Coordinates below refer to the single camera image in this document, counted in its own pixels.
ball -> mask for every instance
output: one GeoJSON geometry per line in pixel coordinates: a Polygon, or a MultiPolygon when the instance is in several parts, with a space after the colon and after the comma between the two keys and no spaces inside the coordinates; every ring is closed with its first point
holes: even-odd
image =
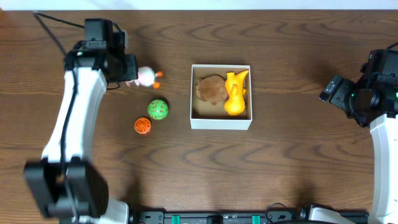
{"type": "Polygon", "coordinates": [[[154,100],[149,103],[148,114],[152,119],[164,119],[169,113],[169,106],[163,100],[154,100]]]}

white backdrop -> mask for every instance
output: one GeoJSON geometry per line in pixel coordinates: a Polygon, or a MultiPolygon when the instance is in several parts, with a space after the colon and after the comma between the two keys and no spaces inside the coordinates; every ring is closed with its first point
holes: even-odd
{"type": "Polygon", "coordinates": [[[398,9],[398,0],[0,0],[3,10],[398,9]]]}

toy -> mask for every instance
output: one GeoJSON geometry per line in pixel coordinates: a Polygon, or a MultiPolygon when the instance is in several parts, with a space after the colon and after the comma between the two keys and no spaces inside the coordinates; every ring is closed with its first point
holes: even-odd
{"type": "Polygon", "coordinates": [[[160,87],[160,83],[155,82],[155,78],[162,77],[162,76],[163,76],[163,72],[155,73],[153,71],[153,69],[151,69],[150,67],[141,67],[141,68],[138,68],[138,79],[127,81],[126,85],[130,86],[131,83],[134,82],[137,86],[139,86],[139,85],[143,85],[146,87],[153,86],[154,89],[157,90],[160,87]]]}
{"type": "Polygon", "coordinates": [[[134,124],[134,129],[139,133],[139,134],[147,134],[149,133],[151,128],[151,124],[149,119],[147,118],[139,118],[136,123],[134,124]]]}
{"type": "Polygon", "coordinates": [[[148,114],[152,119],[164,119],[169,113],[169,107],[163,100],[154,100],[149,103],[148,114]]]}
{"type": "Polygon", "coordinates": [[[210,102],[213,105],[225,101],[228,97],[225,79],[219,75],[212,75],[199,80],[195,86],[195,93],[200,100],[210,102]]]}
{"type": "Polygon", "coordinates": [[[245,109],[243,95],[246,90],[243,88],[243,82],[249,70],[243,71],[237,75],[234,72],[228,72],[225,81],[225,88],[229,99],[224,104],[224,109],[231,116],[243,113],[245,109]]]}

white box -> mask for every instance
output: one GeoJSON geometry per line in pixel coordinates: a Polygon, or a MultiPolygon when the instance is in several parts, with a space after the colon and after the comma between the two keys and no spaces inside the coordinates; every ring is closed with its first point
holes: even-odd
{"type": "Polygon", "coordinates": [[[249,65],[192,65],[191,74],[191,105],[190,121],[192,129],[226,129],[226,130],[247,130],[252,121],[252,101],[251,101],[251,71],[249,65]],[[246,89],[245,102],[246,109],[238,116],[230,116],[224,110],[224,102],[212,105],[203,102],[195,96],[195,85],[201,78],[211,75],[220,75],[226,78],[228,72],[238,74],[249,70],[244,81],[246,89]]]}

yellow toy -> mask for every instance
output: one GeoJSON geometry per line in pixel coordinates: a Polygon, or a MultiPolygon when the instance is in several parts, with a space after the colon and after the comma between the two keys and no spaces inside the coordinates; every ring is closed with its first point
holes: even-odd
{"type": "Polygon", "coordinates": [[[224,109],[231,116],[243,113],[245,109],[243,95],[246,90],[243,88],[243,82],[249,70],[243,71],[237,75],[234,72],[226,74],[225,88],[228,92],[229,99],[224,104],[224,109]]]}

